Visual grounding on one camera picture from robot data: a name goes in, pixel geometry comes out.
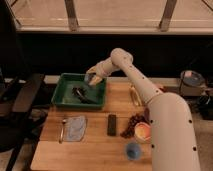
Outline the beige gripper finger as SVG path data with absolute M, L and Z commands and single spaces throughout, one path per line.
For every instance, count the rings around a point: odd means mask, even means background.
M 90 86 L 94 86 L 94 85 L 97 85 L 98 83 L 100 83 L 102 81 L 102 78 L 99 77 L 99 76 L 94 76 L 90 82 L 89 82 L 89 85 Z

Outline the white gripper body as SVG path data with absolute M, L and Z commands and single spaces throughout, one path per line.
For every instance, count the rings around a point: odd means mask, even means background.
M 91 68 L 89 68 L 87 71 L 86 71 L 87 74 L 95 74 L 99 77 L 104 77 L 103 73 L 101 72 L 100 68 L 95 65 L 95 66 L 92 66 Z

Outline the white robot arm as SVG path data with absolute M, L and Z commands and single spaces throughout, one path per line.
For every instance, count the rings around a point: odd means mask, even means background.
M 201 171 L 192 114 L 178 94 L 161 91 L 133 65 L 133 56 L 115 48 L 110 56 L 86 71 L 89 85 L 122 70 L 149 110 L 153 171 Z

